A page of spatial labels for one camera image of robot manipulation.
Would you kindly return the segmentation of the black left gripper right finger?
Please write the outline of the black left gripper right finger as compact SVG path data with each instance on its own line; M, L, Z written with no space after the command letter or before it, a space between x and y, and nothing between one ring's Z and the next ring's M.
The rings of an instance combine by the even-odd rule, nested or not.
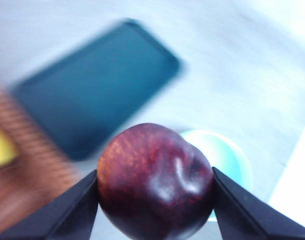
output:
M305 227L213 167L214 212L224 240L305 240Z

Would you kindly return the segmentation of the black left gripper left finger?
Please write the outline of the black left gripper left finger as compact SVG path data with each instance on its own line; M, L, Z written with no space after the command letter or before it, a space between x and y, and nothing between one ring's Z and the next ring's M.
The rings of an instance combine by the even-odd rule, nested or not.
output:
M0 233L0 240L88 240L98 210L97 171Z

